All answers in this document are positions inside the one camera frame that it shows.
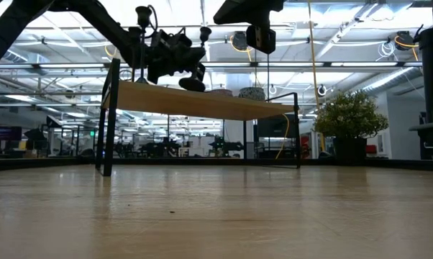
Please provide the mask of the black candlestick holder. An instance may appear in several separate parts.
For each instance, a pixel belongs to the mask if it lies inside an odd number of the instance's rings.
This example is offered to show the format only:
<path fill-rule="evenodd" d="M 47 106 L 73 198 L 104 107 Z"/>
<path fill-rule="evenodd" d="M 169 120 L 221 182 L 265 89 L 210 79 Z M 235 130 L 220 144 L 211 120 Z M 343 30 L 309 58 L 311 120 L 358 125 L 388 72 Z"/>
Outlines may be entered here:
<path fill-rule="evenodd" d="M 209 40 L 209 36 L 211 33 L 212 33 L 212 31 L 208 27 L 201 27 L 200 28 L 201 49 L 204 50 L 204 54 L 206 54 L 205 43 L 206 43 L 206 41 Z M 199 80 L 197 80 L 195 78 L 195 71 L 196 71 L 196 67 L 192 71 L 191 77 L 190 78 L 182 78 L 179 81 L 179 85 L 180 85 L 180 87 L 184 88 L 187 91 L 205 92 L 206 87 L 205 87 L 203 81 L 200 82 Z"/>
<path fill-rule="evenodd" d="M 137 83 L 147 83 L 145 78 L 145 34 L 146 28 L 150 25 L 152 10 L 147 6 L 138 6 L 135 11 L 137 12 L 137 24 L 140 27 L 140 77 L 138 78 Z"/>

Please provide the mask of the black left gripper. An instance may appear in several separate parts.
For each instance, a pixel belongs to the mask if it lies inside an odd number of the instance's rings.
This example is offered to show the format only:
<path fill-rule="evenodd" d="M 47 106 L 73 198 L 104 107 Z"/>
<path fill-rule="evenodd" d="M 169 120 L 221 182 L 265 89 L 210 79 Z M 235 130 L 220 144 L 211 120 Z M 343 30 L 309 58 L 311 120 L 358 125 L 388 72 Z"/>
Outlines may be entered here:
<path fill-rule="evenodd" d="M 205 66 L 198 62 L 205 56 L 204 50 L 192 44 L 183 33 L 168 34 L 162 29 L 154 32 L 147 49 L 148 81 L 157 83 L 159 77 L 173 76 L 175 72 L 192 74 L 196 67 L 195 78 L 202 82 Z"/>

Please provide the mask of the grey side cart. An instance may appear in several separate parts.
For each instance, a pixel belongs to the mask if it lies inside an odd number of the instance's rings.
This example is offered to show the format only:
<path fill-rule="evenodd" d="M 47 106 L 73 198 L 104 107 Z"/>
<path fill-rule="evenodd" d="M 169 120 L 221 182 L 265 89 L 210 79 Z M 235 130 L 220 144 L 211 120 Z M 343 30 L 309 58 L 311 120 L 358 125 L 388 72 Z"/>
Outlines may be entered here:
<path fill-rule="evenodd" d="M 433 160 L 433 122 L 410 127 L 409 131 L 417 132 L 420 138 L 421 159 Z"/>

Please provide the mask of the potted green plant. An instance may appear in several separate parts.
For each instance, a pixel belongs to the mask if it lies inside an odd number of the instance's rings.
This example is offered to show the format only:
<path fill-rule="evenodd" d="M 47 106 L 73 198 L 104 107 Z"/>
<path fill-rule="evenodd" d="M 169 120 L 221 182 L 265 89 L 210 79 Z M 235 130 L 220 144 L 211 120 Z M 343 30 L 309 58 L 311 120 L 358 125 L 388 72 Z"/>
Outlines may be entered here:
<path fill-rule="evenodd" d="M 332 138 L 334 159 L 345 165 L 363 163 L 367 139 L 387 128 L 387 116 L 364 91 L 337 94 L 318 110 L 314 122 L 316 132 Z"/>

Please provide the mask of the black background screen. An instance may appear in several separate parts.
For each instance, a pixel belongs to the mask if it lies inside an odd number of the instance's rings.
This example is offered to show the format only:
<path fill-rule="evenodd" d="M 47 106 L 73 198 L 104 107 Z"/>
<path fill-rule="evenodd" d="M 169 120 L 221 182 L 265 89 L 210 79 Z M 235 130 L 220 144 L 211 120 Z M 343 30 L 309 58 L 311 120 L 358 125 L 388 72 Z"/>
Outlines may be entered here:
<path fill-rule="evenodd" d="M 295 138 L 296 122 L 293 114 L 284 114 L 259 119 L 257 121 L 259 137 L 286 137 Z"/>

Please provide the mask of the black aluminium table frame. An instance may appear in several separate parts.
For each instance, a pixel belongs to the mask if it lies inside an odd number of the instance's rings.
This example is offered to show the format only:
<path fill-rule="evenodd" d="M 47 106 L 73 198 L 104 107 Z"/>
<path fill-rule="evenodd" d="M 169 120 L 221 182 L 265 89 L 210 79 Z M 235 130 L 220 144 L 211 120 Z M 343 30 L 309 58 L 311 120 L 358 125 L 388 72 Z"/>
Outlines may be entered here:
<path fill-rule="evenodd" d="M 94 164 L 89 158 L 36 158 L 0 159 L 0 171 L 25 168 L 45 168 L 67 165 Z M 243 165 L 243 166 L 362 166 L 433 171 L 433 160 L 389 160 L 370 158 L 360 162 L 343 162 L 335 159 L 238 159 L 238 158 L 114 158 L 114 165 Z"/>

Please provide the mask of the wooden riser shelf, black legs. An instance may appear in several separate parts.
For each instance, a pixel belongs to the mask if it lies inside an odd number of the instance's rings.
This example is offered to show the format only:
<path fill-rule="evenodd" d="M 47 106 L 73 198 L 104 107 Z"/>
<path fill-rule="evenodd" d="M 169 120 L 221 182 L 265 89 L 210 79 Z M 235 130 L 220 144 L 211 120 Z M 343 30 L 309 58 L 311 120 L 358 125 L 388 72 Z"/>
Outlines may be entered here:
<path fill-rule="evenodd" d="M 292 92 L 293 105 L 273 104 L 267 101 L 184 91 L 146 83 L 119 79 L 121 61 L 113 59 L 102 89 L 99 138 L 96 148 L 95 169 L 110 176 L 113 166 L 115 121 L 117 109 L 133 112 L 152 112 L 167 115 L 185 115 L 213 119 L 247 122 L 254 119 L 285 115 L 292 112 L 294 119 L 288 128 L 294 130 L 296 154 L 293 160 L 301 165 L 301 145 L 298 117 L 298 94 Z"/>

